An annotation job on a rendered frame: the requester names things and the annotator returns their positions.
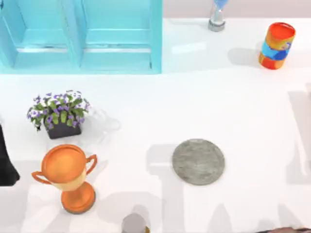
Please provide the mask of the round grey coaster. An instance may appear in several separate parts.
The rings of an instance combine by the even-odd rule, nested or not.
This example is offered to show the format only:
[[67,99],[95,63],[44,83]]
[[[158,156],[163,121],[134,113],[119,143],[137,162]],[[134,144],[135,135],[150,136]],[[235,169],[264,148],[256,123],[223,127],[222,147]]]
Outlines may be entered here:
[[176,175],[186,183],[204,186],[219,180],[225,170],[223,152],[205,139],[188,139],[173,151],[172,166]]

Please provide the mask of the light blue rack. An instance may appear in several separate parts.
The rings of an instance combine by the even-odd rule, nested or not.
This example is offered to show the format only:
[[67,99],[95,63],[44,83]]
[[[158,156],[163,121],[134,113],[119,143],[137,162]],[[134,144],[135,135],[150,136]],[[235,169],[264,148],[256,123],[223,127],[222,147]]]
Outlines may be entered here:
[[157,74],[163,0],[0,0],[0,74]]

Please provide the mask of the purple flower plant pot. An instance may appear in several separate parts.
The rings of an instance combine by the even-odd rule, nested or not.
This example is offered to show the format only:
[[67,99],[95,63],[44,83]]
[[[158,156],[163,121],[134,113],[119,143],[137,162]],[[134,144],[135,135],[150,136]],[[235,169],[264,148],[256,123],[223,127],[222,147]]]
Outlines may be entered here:
[[50,139],[76,136],[82,133],[81,125],[89,112],[90,103],[80,91],[45,96],[38,95],[27,112],[27,118],[37,131],[45,128]]

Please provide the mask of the orange trophy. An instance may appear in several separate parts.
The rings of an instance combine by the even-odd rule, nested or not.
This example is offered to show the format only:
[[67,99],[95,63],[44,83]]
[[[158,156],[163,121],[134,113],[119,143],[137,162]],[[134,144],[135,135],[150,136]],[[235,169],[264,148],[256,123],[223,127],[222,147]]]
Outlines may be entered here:
[[97,162],[96,154],[86,157],[78,146],[62,144],[47,152],[41,170],[32,172],[32,177],[61,190],[62,206],[67,212],[82,214],[93,206],[96,199],[95,190],[86,177]]

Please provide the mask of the grey cylinder object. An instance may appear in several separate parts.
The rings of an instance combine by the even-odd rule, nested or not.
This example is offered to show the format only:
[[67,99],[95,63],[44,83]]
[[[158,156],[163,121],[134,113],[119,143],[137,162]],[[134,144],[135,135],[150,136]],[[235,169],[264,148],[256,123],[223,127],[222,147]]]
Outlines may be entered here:
[[123,219],[121,233],[150,233],[150,229],[141,215],[132,213]]

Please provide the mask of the blue and grey trophy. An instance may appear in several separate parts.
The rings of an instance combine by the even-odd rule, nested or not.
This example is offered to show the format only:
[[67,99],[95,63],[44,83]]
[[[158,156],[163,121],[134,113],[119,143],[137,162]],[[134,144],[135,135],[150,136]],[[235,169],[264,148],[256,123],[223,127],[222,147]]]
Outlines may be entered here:
[[225,28],[223,9],[228,0],[212,0],[208,28],[212,32],[220,32]]

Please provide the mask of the orange and blue can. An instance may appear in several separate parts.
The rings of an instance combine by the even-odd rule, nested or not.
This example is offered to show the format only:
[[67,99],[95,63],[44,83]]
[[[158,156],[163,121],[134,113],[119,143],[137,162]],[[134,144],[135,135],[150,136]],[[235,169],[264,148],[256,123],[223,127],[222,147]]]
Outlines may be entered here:
[[295,28],[284,22],[272,23],[259,54],[259,63],[271,70],[283,66],[296,35]]

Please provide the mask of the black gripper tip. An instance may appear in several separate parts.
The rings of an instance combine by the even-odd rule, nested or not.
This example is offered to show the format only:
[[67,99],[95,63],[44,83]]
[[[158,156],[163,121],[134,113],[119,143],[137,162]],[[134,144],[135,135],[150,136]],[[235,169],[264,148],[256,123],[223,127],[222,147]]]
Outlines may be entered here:
[[0,125],[0,186],[13,186],[19,179],[20,175],[9,158]]

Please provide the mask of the dark brown object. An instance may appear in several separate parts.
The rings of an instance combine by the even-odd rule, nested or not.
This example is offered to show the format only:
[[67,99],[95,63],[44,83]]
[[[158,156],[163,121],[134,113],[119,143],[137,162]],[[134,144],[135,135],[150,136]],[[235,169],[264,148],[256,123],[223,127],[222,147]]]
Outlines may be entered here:
[[283,228],[277,228],[277,229],[272,229],[272,230],[260,231],[257,233],[311,233],[311,229],[310,228],[295,229],[292,227],[283,227]]

